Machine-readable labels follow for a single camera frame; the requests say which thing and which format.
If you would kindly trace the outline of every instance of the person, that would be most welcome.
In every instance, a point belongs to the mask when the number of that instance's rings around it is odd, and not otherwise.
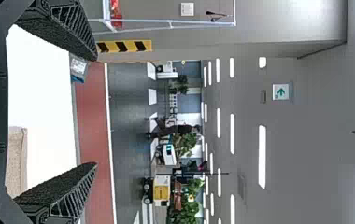
[[[189,124],[182,124],[182,125],[173,125],[171,127],[166,127],[164,120],[160,120],[158,118],[154,118],[153,120],[155,120],[157,122],[157,125],[158,125],[160,130],[158,132],[154,132],[154,133],[146,133],[146,135],[150,139],[162,138],[162,137],[165,137],[165,136],[167,136],[169,134],[174,134],[174,133],[178,133],[180,135],[184,135],[184,134],[187,134],[187,133],[199,133],[199,132],[201,132],[201,126],[200,125],[191,126]]]

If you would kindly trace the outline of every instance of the overhead sign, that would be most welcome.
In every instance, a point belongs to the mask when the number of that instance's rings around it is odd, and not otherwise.
[[[273,84],[273,100],[290,100],[290,84]]]

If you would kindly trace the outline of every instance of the yellow black striped barrier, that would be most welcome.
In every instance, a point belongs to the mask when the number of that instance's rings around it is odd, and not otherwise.
[[[151,40],[119,40],[98,41],[96,48],[99,53],[150,52]]]

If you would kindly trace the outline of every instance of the yellow sign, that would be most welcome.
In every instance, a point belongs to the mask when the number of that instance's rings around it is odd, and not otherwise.
[[[154,187],[154,200],[169,200],[168,190],[167,186]]]

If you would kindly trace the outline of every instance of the red pedestrian lane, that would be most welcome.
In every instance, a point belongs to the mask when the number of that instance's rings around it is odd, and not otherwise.
[[[75,84],[81,162],[98,162],[86,224],[113,224],[105,82],[105,66],[92,63],[86,82]]]

